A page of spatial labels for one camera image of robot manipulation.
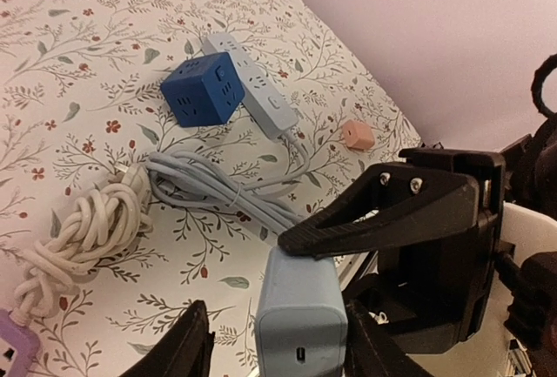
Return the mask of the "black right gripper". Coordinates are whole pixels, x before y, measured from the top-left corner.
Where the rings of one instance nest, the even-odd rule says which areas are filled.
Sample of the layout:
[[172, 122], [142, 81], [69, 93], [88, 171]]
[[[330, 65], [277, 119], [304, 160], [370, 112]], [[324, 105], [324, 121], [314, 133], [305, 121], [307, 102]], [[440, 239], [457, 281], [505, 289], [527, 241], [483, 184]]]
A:
[[390, 311], [400, 345], [454, 345], [480, 329], [499, 263], [504, 201], [534, 207], [536, 164], [556, 138], [543, 124], [508, 172], [499, 153], [412, 148], [367, 168], [330, 205], [278, 237], [291, 256], [377, 252], [379, 270], [346, 288], [346, 304]]

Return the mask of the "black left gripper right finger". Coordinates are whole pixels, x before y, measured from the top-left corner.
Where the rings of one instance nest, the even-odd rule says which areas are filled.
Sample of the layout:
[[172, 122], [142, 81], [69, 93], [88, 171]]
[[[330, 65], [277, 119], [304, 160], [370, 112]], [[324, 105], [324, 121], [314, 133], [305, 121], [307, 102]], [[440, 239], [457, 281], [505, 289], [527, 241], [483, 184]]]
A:
[[432, 377], [409, 358], [357, 300], [346, 304], [346, 376]]

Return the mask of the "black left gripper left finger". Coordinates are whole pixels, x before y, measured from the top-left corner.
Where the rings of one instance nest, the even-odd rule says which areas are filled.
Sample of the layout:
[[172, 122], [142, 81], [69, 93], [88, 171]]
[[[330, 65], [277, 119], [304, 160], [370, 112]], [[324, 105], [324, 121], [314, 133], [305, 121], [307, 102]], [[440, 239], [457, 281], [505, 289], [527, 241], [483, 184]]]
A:
[[206, 304], [195, 300], [164, 337], [123, 377], [208, 377], [214, 333]]

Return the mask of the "light blue charger plug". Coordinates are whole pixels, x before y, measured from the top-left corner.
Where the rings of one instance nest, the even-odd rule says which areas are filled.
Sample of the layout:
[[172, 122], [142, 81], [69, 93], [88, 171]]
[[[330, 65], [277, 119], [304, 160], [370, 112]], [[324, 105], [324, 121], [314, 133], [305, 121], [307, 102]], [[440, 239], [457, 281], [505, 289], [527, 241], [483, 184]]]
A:
[[254, 326], [261, 376], [340, 376], [348, 320], [333, 259], [273, 247]]

